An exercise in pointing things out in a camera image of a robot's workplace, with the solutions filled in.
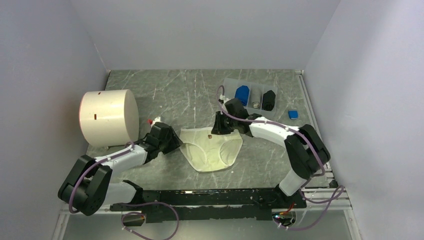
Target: underwear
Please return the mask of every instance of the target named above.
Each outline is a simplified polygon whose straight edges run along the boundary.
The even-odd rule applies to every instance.
[[[198,172],[226,169],[233,165],[242,148],[238,131],[226,135],[211,134],[212,127],[181,129],[179,147],[190,165]]]

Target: white cylinder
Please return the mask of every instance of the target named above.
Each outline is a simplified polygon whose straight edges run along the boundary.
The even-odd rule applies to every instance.
[[[79,106],[79,126],[93,147],[110,147],[136,141],[139,109],[128,90],[89,91]]]

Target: plastic tray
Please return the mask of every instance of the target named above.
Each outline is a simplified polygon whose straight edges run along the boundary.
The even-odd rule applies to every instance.
[[[264,116],[267,119],[270,119],[274,116],[277,109],[277,94],[278,94],[278,87],[270,86],[270,85],[264,85],[244,80],[237,80],[232,78],[225,78],[223,86],[225,88],[225,97],[232,99],[236,95],[236,90],[241,86],[247,86],[249,88],[249,98],[247,100],[247,106],[244,106],[244,108],[247,110],[249,114],[260,114]],[[253,104],[250,99],[250,95],[253,88],[258,88],[261,94],[268,92],[269,90],[272,90],[275,93],[275,105],[274,108],[271,111],[266,111],[262,109],[262,99],[260,102],[260,108],[253,108]]]

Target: marble tabletop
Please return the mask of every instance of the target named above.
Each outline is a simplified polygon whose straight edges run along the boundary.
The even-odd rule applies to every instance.
[[[216,92],[225,78],[278,87],[276,113],[270,120],[291,126],[311,124],[306,100],[294,70],[199,69],[113,70],[105,90],[129,89],[135,96],[142,138],[150,131],[148,119],[180,129],[212,127],[218,111]],[[296,120],[288,110],[299,113]],[[275,187],[289,172],[286,149],[261,138],[242,136],[243,145],[234,165],[216,172],[197,172],[179,149],[160,154],[151,162],[129,169],[111,182],[130,180],[145,190],[207,190]],[[91,157],[107,155],[122,147],[88,147]],[[309,187],[328,187],[325,176],[315,177]]]

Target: blue sponge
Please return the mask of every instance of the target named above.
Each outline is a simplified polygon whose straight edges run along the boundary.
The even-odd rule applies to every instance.
[[[240,86],[235,91],[234,97],[236,99],[240,100],[240,102],[241,102],[241,104],[243,104],[243,106],[247,106],[248,105],[248,99],[249,99],[249,87],[246,86],[246,85]]]
[[[298,119],[298,117],[299,117],[298,111],[296,111],[296,110],[289,110],[288,111],[288,118]]]

